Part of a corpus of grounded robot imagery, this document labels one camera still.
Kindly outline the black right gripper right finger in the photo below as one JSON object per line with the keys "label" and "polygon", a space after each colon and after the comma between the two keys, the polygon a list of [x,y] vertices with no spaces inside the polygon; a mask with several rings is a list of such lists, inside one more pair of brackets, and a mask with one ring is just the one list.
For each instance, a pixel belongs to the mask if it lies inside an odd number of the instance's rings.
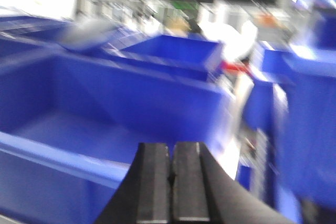
{"label": "black right gripper right finger", "polygon": [[173,223],[291,223],[231,179],[202,142],[174,148]]}

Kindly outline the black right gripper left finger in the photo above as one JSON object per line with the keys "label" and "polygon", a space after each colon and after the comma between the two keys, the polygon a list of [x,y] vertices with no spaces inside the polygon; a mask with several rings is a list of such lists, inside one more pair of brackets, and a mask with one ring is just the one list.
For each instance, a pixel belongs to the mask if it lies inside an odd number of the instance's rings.
{"label": "black right gripper left finger", "polygon": [[140,143],[133,162],[94,223],[170,223],[169,150]]}

